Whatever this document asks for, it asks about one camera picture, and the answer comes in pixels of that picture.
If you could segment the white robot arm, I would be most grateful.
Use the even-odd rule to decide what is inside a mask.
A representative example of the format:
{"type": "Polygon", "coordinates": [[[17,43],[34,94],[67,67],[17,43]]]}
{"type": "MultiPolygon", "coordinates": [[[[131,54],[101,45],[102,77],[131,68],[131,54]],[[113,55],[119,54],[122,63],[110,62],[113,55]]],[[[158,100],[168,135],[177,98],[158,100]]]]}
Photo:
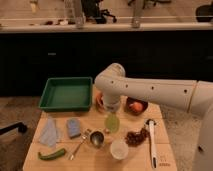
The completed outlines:
{"type": "Polygon", "coordinates": [[[202,116],[192,171],[213,171],[213,82],[128,78],[121,64],[112,63],[94,83],[107,111],[117,111],[127,96],[202,116]]]}

